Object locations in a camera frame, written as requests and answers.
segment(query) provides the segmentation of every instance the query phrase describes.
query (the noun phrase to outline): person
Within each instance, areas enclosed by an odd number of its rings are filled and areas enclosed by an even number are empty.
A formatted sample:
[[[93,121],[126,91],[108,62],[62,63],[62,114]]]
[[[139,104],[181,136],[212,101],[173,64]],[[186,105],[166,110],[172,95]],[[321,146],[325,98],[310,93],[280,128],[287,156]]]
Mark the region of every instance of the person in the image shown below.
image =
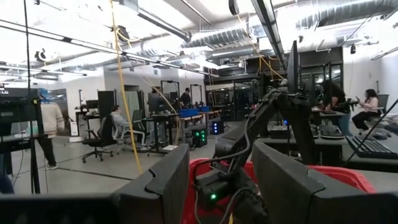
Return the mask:
[[[380,113],[377,109],[379,106],[379,100],[377,98],[377,93],[373,89],[368,89],[365,91],[365,102],[358,99],[359,105],[364,108],[364,111],[353,116],[353,123],[356,128],[360,130],[360,134],[369,130],[369,127],[365,124],[365,121],[370,117],[379,116]]]
[[[180,105],[183,108],[188,108],[191,104],[191,96],[189,95],[190,91],[191,90],[189,88],[185,88],[185,92],[182,93],[180,97]]]
[[[119,105],[114,105],[112,107],[112,117],[114,122],[116,123],[116,126],[118,127],[118,132],[122,133],[124,127],[129,126],[129,122],[126,121],[126,119],[123,118],[121,115],[121,109]]]
[[[57,169],[52,139],[57,135],[57,131],[65,129],[65,122],[59,105],[50,101],[50,95],[46,89],[39,88],[39,98],[44,134],[46,136],[37,138],[37,141],[43,149],[44,157],[48,162],[47,169]]]
[[[343,104],[346,102],[345,92],[336,83],[330,80],[325,80],[322,83],[323,88],[323,101],[322,104],[325,106],[325,110],[333,110],[344,113],[345,115],[340,116],[337,120],[337,126],[345,136],[352,136],[349,131],[349,120],[351,118],[351,110],[349,105]]]
[[[0,193],[2,194],[14,193],[14,187],[12,186],[11,180],[7,176],[6,165],[3,154],[0,154]]]

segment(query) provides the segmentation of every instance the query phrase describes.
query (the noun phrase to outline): blue container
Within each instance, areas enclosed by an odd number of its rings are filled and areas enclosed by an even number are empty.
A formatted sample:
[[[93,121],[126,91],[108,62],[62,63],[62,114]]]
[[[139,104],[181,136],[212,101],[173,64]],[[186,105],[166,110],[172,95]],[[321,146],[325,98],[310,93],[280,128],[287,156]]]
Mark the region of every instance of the blue container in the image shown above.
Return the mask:
[[[209,106],[202,106],[202,107],[199,107],[199,110],[201,112],[210,112],[210,107]]]
[[[199,115],[199,109],[181,109],[180,118],[188,118],[191,116]]]

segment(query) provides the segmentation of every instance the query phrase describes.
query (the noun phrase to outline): pink top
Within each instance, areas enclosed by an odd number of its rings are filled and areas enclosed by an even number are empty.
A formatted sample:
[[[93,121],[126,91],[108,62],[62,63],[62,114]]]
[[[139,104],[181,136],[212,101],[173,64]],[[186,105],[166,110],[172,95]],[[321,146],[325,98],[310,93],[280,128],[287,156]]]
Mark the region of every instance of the pink top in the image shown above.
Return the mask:
[[[360,105],[365,109],[365,112],[377,113],[377,109],[373,109],[373,108],[379,107],[379,100],[377,97],[372,97],[372,98],[366,100],[365,103],[361,102]]]

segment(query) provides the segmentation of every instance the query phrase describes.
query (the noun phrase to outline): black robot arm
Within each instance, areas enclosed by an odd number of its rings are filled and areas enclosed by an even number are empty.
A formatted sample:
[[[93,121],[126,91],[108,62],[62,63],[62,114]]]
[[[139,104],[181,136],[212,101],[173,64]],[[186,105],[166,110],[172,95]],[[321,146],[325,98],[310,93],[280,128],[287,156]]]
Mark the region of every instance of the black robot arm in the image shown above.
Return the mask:
[[[311,107],[308,98],[305,93],[285,95],[274,89],[264,96],[257,108],[238,128],[226,133],[217,142],[214,158],[231,158],[226,159],[228,166],[213,164],[215,168],[230,173],[243,167],[259,132],[267,128],[268,121],[278,112],[292,126],[303,163],[314,164],[316,152],[309,125]]]

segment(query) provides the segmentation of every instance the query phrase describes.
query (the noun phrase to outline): concrete floor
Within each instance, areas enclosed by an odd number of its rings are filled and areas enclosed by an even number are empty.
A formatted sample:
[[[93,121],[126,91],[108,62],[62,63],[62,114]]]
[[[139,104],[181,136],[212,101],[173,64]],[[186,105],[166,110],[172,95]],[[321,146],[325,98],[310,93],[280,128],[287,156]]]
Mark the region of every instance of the concrete floor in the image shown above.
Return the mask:
[[[210,136],[207,146],[192,151],[190,158],[211,157],[214,153],[215,142],[215,137]],[[62,137],[55,138],[53,144],[59,169],[47,171],[44,169],[43,152],[36,144],[42,194],[112,192],[128,183],[129,179],[139,175],[137,163],[131,151],[122,151],[120,155],[115,153],[114,157],[105,154],[103,162],[94,156],[89,157],[87,163],[83,164],[81,157],[84,153],[90,152],[91,147],[80,143],[68,143],[68,138]],[[139,154],[142,169],[147,170],[162,157],[158,154],[151,154],[149,157],[147,154]],[[30,194],[30,151],[13,152],[12,166],[14,173],[12,181],[15,182],[16,193]],[[360,173],[366,176],[377,191],[398,192],[398,174],[372,171],[360,171]]]

